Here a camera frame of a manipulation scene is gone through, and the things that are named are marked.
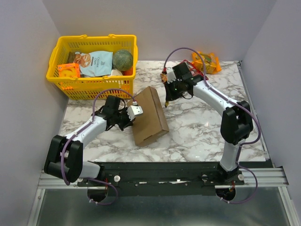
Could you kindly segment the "brown cardboard express box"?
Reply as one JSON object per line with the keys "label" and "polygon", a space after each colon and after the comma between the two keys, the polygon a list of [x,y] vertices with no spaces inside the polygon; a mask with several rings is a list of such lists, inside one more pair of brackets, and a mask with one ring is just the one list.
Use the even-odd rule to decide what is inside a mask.
{"label": "brown cardboard express box", "polygon": [[168,123],[155,88],[148,86],[136,97],[143,113],[133,122],[132,132],[135,145],[144,147],[169,133]]}

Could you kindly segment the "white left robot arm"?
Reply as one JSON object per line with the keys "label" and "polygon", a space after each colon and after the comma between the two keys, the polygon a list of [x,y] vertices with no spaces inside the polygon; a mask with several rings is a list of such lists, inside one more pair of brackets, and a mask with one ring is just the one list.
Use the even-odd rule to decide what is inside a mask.
{"label": "white left robot arm", "polygon": [[125,103],[124,99],[108,96],[99,110],[93,108],[91,117],[81,127],[66,136],[54,136],[50,143],[44,172],[63,179],[67,185],[84,178],[88,178],[94,186],[101,185],[104,182],[101,165],[84,161],[83,151],[101,133],[109,131],[114,126],[118,126],[123,131],[133,125],[138,115],[143,114],[142,108],[136,101],[129,106],[124,105],[123,108],[119,107],[120,103]]}

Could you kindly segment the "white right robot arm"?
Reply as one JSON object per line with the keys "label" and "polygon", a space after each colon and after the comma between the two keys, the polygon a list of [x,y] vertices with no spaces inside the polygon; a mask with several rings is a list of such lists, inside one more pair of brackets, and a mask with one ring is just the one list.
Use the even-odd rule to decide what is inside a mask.
{"label": "white right robot arm", "polygon": [[164,69],[160,77],[166,91],[165,106],[188,93],[205,101],[221,116],[220,132],[224,149],[216,178],[219,183],[228,184],[238,174],[239,146],[253,130],[249,103],[224,96],[206,81],[205,76],[190,71],[184,62]]}

